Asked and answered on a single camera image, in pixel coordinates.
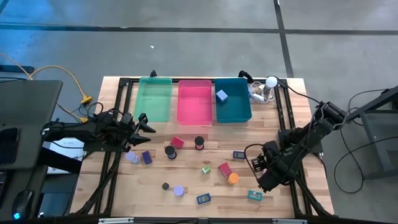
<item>black disc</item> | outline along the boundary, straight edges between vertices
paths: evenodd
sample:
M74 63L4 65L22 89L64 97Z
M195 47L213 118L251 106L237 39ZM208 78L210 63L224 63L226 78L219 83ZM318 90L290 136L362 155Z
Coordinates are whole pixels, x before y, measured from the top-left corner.
M166 155L171 156L175 152L175 148L173 146L167 146L164 151Z
M197 146L201 146L201 145L203 145L203 143L205 143L205 139L203 137L198 136L195 138L195 144Z

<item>gray floor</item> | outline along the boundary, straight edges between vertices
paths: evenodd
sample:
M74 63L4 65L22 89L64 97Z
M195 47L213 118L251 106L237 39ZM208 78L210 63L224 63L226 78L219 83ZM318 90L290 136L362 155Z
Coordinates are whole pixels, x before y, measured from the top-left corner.
M287 29L398 30L395 0L280 0L280 7ZM278 28L272 0L9 0L1 24ZM287 43L294 77L304 78L308 94L319 100L346 109L357 92L397 85L398 35L287 35ZM153 69L164 76L235 76L240 70L287 76L279 34L0 30L0 52L25 65L66 67L91 96L98 96L105 75L148 75ZM66 74L46 70L38 78L63 80L59 103L79 106L81 95ZM353 106L377 94L359 96ZM73 121L59 110L55 117ZM362 137L354 138L354 132ZM343 133L352 149L367 143L359 126L348 124ZM341 136L332 133L322 143L336 214L398 222L398 178L365 182L362 191L346 194L333 178L346 152ZM371 149L356 153L365 173L376 169ZM344 189L360 184L351 158L337 172Z

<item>white sphere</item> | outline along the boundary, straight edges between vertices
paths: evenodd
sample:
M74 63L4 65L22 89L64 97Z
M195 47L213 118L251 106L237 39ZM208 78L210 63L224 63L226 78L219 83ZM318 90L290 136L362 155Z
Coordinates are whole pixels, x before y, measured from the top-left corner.
M268 88L274 88L278 84L278 79L276 77L268 77L266 80L266 85Z

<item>wooden plank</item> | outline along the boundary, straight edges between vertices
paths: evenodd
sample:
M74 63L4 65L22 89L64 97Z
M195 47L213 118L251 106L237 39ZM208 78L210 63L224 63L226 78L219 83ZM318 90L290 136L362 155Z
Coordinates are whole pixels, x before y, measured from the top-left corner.
M98 101L104 104L104 110L114 106L120 77L104 77ZM299 93L306 94L301 78L288 79L288 84ZM215 109L213 122L209 126L181 126L176 119L177 84L173 85L170 121L167 123L149 123L157 132L143 133L151 142L133 148L141 154L148 150L153 163L150 165L133 165L122 159L112 216L129 217L239 217L239 218L291 218L292 199L289 187L278 186L264 194L261 202L247 199L248 190L260 191L257 182L245 161L234 160L233 151L242 151L248 144L264 143L275 140L279 129L279 119L275 101L266 105L251 105L252 119L247 123L220 124L216 122ZM138 90L137 83L132 89L129 111L133 112ZM123 91L121 109L124 106ZM297 126L304 126L310 121L311 111L308 100L290 92L294 118ZM197 151L194 138L201 135L205 138L205 150ZM176 160L169 160L164 153L171 138L178 136L185 140L183 149L177 150ZM252 159L261 152L256 146L248 150ZM83 161L71 211L76 211L88 200L96 186L101 173L103 153L93 153ZM239 182L231 186L221 175L218 166L228 162L239 175ZM333 206L330 200L328 185L322 164L314 156L303 160L308 187L317 199L331 213ZM201 168L210 165L209 174L201 173ZM162 190L161 185L168 182L171 187L185 187L183 197L175 197L172 189ZM103 199L106 203L107 191ZM210 193L211 202L197 205L196 196ZM303 210L301 190L298 189L299 201Z

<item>white cable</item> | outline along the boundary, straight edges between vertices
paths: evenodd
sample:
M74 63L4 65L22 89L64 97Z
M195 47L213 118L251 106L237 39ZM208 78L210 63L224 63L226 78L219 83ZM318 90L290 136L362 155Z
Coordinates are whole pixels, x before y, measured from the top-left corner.
M261 89L260 94L255 93L258 88ZM264 98L264 84L262 84L261 82L254 82L254 83L250 84L250 87L249 87L250 102L266 104L270 101L273 101L275 98L274 98L274 95L272 94L272 91L273 90L271 89L271 92L268 94L268 99L265 99Z

